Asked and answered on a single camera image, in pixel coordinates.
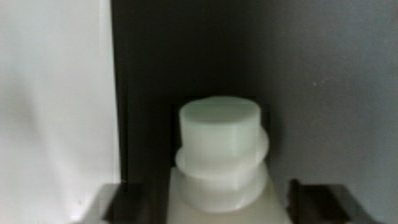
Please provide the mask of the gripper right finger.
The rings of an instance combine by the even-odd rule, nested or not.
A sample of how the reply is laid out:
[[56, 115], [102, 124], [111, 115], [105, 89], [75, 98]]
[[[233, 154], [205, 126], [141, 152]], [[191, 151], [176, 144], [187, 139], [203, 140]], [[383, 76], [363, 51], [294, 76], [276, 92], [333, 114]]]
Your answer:
[[340, 184], [290, 181], [288, 215], [294, 224], [368, 224], [368, 214]]

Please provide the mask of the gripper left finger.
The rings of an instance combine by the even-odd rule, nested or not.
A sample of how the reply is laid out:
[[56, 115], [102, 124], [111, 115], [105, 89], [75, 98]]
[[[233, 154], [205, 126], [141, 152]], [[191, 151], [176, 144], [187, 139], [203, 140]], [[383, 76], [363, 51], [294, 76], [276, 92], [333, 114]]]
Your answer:
[[148, 183], [130, 183], [120, 185], [102, 217], [107, 224], [152, 223], [150, 196], [152, 185]]

